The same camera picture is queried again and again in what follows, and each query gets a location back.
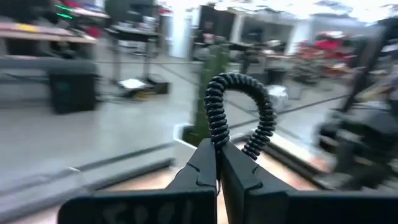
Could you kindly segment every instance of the black speaker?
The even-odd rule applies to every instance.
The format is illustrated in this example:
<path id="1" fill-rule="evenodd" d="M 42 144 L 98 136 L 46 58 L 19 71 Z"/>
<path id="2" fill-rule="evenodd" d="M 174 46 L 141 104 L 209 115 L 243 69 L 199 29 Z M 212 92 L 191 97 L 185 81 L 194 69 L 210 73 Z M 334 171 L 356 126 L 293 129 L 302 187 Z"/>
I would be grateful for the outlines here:
<path id="1" fill-rule="evenodd" d="M 50 104 L 56 114 L 95 110 L 96 74 L 49 73 Z"/>

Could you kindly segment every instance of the black coiled cable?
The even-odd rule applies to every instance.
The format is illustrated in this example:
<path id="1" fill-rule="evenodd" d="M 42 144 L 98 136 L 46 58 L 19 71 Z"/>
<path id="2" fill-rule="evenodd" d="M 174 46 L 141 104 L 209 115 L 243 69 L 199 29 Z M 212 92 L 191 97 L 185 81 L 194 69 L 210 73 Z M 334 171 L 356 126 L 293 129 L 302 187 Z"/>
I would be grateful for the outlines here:
<path id="1" fill-rule="evenodd" d="M 275 113 L 264 86 L 256 79 L 240 73 L 221 73 L 213 77 L 206 90 L 205 109 L 209 122 L 211 141 L 220 150 L 229 141 L 223 95 L 226 90 L 240 91 L 250 96 L 259 109 L 259 125 L 242 151 L 253 160 L 269 142 L 275 130 Z"/>

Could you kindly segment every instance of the green plant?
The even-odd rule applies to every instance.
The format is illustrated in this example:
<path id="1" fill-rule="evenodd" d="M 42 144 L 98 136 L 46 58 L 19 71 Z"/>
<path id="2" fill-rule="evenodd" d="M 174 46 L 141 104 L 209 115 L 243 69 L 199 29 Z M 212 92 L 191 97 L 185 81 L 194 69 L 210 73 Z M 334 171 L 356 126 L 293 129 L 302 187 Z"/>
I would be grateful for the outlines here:
<path id="1" fill-rule="evenodd" d="M 210 46 L 210 54 L 203 64 L 195 99 L 193 126 L 184 130 L 183 140 L 193 146 L 198 146 L 201 140 L 209 138 L 209 127 L 205 111 L 204 99 L 210 80 L 221 72 L 226 72 L 229 60 L 228 42 L 223 37 L 217 37 Z"/>

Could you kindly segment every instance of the concrete floor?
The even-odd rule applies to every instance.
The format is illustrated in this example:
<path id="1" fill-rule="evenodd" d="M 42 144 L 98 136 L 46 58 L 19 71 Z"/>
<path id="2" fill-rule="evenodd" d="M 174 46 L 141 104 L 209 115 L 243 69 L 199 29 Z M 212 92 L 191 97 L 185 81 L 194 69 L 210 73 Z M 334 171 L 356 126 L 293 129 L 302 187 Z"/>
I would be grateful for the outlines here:
<path id="1" fill-rule="evenodd" d="M 98 44 L 95 52 L 100 75 L 111 78 L 112 56 L 106 42 Z M 123 54 L 122 61 L 123 79 L 141 75 L 142 58 Z M 57 116 L 47 106 L 46 86 L 2 86 L 0 186 L 151 147 L 171 148 L 173 126 L 190 121 L 198 75 L 192 73 L 193 65 L 183 59 L 160 55 L 153 62 L 152 73 L 161 74 L 172 84 L 169 95 L 155 96 L 143 103 L 107 101 L 93 112 Z M 297 84 L 287 82 L 286 85 L 294 98 Z M 321 122 L 328 109 L 338 105 L 337 98 L 346 93 L 343 85 L 332 85 L 332 91 L 322 91 L 319 87 L 308 89 L 301 100 L 289 102 L 288 111 L 280 117 L 278 133 L 310 144 L 314 125 Z M 102 89 L 112 91 L 108 86 Z M 248 97 L 231 92 L 226 99 L 232 134 L 245 133 L 255 127 L 257 114 L 250 110 L 252 104 Z"/>

